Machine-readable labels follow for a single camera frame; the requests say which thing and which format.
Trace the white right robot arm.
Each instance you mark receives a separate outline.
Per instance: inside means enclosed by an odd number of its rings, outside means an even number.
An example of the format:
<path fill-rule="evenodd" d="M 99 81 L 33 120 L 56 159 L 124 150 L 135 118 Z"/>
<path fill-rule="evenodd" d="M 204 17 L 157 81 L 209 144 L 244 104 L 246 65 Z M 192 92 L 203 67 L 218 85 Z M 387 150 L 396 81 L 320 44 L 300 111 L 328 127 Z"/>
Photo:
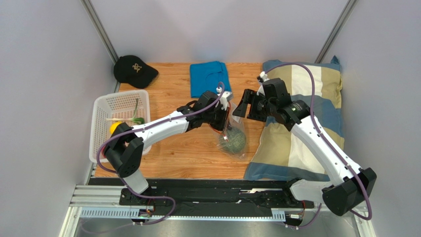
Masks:
<path fill-rule="evenodd" d="M 265 122 L 273 117 L 314 155 L 329 177 L 328 182 L 296 179 L 287 190 L 297 201 L 324 204 L 333 214 L 352 212 L 364 220 L 373 217 L 369 196 L 377 179 L 371 168 L 363 169 L 331 139 L 314 115 L 312 105 L 292 100 L 283 80 L 268 79 L 263 92 L 245 89 L 233 114 Z"/>

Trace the green fake scallion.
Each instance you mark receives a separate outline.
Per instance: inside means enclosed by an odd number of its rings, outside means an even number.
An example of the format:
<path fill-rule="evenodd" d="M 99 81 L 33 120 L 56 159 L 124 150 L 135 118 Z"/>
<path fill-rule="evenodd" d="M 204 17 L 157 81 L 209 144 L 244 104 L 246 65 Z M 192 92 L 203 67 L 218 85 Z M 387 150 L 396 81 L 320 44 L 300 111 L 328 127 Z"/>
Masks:
<path fill-rule="evenodd" d="M 145 123 L 145 119 L 142 117 L 137 117 L 137 110 L 138 110 L 138 104 L 139 104 L 139 99 L 136 99 L 136 104 L 135 104 L 135 108 L 133 110 L 133 115 L 131 118 L 107 118 L 107 121 L 113 121 L 113 122 L 133 122 L 136 125 L 141 125 Z"/>

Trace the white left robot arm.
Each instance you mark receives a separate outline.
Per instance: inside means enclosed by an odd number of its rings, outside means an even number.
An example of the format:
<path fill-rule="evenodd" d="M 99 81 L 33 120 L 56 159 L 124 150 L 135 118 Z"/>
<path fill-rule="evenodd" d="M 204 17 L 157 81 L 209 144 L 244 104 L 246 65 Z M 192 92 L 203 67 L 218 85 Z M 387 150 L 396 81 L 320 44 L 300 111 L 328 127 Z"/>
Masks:
<path fill-rule="evenodd" d="M 206 91 L 198 100 L 177 108 L 161 119 L 134 126 L 121 123 L 98 152 L 112 165 L 125 185 L 140 195 L 149 188 L 139 169 L 144 149 L 171 136 L 201 127 L 204 123 L 214 130 L 223 131 L 232 97 L 230 91 L 219 94 Z"/>

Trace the yellow fake pear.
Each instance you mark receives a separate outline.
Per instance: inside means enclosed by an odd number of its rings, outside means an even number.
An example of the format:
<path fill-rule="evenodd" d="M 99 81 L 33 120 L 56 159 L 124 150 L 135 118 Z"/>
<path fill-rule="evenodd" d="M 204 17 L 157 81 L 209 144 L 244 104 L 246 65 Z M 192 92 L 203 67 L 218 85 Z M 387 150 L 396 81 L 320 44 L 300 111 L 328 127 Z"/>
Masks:
<path fill-rule="evenodd" d="M 122 121 L 116 121 L 110 125 L 109 132 L 111 136 L 114 134 L 118 126 L 122 123 L 123 123 Z"/>

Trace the clear zip top bag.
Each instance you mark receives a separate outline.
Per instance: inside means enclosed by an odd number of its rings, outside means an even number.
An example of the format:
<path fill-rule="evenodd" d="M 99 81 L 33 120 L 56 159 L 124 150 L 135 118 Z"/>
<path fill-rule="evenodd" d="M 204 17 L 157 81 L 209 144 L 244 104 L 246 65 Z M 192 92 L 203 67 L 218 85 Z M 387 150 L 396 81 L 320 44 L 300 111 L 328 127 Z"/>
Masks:
<path fill-rule="evenodd" d="M 217 140 L 216 147 L 221 151 L 236 159 L 245 159 L 247 136 L 242 117 L 233 115 L 233 110 L 237 108 L 235 103 L 228 103 L 229 116 L 227 124 L 222 131 L 211 128 L 214 137 Z"/>

